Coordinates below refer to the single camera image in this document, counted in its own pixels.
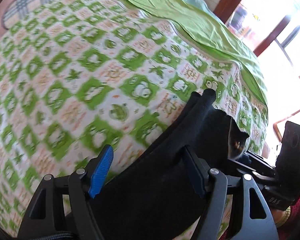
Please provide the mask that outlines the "right hand with bracelet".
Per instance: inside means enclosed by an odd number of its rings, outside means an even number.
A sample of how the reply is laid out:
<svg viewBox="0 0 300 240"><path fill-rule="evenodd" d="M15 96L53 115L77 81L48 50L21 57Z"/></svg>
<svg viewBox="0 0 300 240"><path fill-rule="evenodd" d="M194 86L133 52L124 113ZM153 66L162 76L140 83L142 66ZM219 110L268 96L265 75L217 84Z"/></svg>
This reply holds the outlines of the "right hand with bracelet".
<svg viewBox="0 0 300 240"><path fill-rule="evenodd" d="M289 219L291 214L291 207L289 206L286 210L278 210L270 208L271 214L273 216L275 225L277 228L281 227Z"/></svg>

